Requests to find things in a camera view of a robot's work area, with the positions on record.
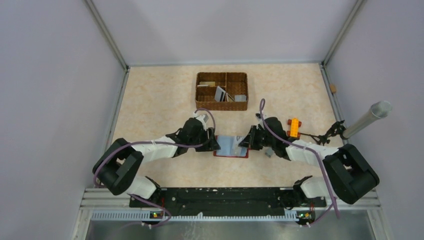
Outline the red leather card holder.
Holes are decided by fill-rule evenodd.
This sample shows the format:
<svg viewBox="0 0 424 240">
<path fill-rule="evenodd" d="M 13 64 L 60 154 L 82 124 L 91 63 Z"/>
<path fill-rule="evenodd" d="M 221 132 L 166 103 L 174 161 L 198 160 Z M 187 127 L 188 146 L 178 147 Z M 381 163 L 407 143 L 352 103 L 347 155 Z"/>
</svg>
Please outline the red leather card holder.
<svg viewBox="0 0 424 240">
<path fill-rule="evenodd" d="M 249 157 L 249 149 L 239 146 L 244 137 L 217 135 L 215 138 L 220 149 L 213 152 L 214 157 L 242 159 L 247 159 Z"/>
</svg>

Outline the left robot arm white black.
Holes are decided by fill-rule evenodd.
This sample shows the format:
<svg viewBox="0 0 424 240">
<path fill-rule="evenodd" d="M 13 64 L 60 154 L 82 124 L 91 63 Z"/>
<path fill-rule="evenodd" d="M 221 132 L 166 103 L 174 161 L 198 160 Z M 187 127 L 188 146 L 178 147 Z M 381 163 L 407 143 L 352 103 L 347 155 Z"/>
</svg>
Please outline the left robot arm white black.
<svg viewBox="0 0 424 240">
<path fill-rule="evenodd" d="M 207 115 L 189 118 L 184 126 L 173 133 L 150 141 L 128 142 L 116 139 L 92 169 L 99 180 L 114 196 L 136 195 L 149 207 L 160 202 L 160 186 L 147 176 L 139 176 L 142 164 L 160 159 L 176 158 L 189 148 L 196 152 L 213 152 L 218 144 L 216 128 L 207 127 Z"/>
</svg>

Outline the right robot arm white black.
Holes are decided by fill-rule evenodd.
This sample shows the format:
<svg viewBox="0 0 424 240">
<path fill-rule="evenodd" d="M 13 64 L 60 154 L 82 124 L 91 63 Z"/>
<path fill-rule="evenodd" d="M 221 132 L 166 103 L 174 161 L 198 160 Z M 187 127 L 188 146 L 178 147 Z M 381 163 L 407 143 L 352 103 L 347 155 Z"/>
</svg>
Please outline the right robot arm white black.
<svg viewBox="0 0 424 240">
<path fill-rule="evenodd" d="M 322 168 L 322 176 L 307 176 L 295 183 L 293 200 L 307 206 L 313 198 L 337 197 L 353 205 L 380 184 L 380 178 L 352 144 L 329 147 L 328 139 L 307 142 L 291 129 L 285 131 L 277 117 L 260 119 L 238 143 L 250 150 L 270 148 L 279 158 Z"/>
</svg>

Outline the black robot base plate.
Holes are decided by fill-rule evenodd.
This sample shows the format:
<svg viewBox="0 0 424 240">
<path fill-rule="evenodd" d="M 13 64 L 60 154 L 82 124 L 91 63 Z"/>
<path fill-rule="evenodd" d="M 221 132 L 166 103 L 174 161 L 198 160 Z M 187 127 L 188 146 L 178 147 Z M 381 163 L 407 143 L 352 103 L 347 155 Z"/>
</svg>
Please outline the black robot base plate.
<svg viewBox="0 0 424 240">
<path fill-rule="evenodd" d="M 327 206 L 321 197 L 306 198 L 291 187 L 169 187 L 155 193 L 150 202 L 168 210 L 174 218 L 283 216 L 295 208 Z"/>
</svg>

